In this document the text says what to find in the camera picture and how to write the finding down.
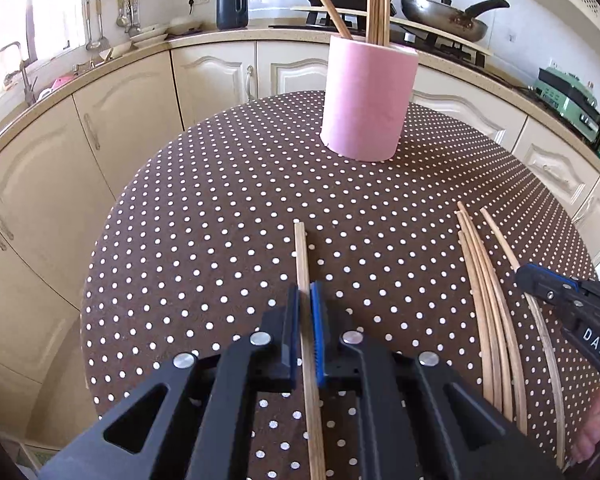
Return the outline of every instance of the pan handle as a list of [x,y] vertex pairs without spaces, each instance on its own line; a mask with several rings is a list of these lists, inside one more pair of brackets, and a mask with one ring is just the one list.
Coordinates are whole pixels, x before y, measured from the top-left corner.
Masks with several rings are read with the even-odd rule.
[[508,9],[509,7],[510,5],[507,0],[486,0],[479,4],[472,5],[471,7],[467,7],[464,10],[464,16],[471,19],[480,16],[480,14],[487,12],[487,10]]

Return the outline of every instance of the round table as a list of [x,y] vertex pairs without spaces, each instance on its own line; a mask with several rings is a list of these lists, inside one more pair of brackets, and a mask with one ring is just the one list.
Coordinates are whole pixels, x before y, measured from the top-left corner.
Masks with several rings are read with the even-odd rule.
[[[308,232],[310,275],[361,330],[393,351],[438,352],[481,392],[479,341],[458,243],[469,209],[500,277],[520,343],[528,436],[555,455],[555,417],[538,331],[479,209],[521,262],[588,278],[570,218],[510,153],[464,123],[412,104],[394,158],[348,160],[320,142],[323,92],[251,102],[190,128],[133,177],[93,252],[82,347],[105,413],[179,352],[221,352],[283,304],[296,279],[294,229]],[[545,307],[564,390],[567,447],[598,373]],[[322,396],[328,476],[356,479],[356,400]],[[301,388],[262,394],[250,477],[308,478]]]

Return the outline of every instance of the human hand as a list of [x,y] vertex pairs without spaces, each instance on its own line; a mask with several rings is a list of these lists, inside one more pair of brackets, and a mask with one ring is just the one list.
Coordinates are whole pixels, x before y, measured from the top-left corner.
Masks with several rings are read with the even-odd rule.
[[593,456],[596,444],[600,442],[600,387],[591,399],[587,419],[576,435],[576,441],[571,447],[571,459],[582,463]]

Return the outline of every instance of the frying pan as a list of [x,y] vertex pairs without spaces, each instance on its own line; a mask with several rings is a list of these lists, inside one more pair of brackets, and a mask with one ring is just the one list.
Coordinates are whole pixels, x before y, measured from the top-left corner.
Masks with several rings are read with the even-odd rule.
[[487,34],[486,23],[477,20],[487,10],[507,9],[507,0],[486,0],[467,7],[465,10],[451,6],[451,0],[400,0],[402,12],[407,20],[444,30],[467,41],[480,41]]

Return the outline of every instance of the green appliance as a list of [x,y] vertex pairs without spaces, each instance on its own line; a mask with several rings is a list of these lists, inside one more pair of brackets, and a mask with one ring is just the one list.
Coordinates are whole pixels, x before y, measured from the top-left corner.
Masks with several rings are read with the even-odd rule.
[[540,69],[533,90],[547,104],[572,124],[589,144],[596,142],[600,133],[598,101],[591,88],[577,76],[555,68]]

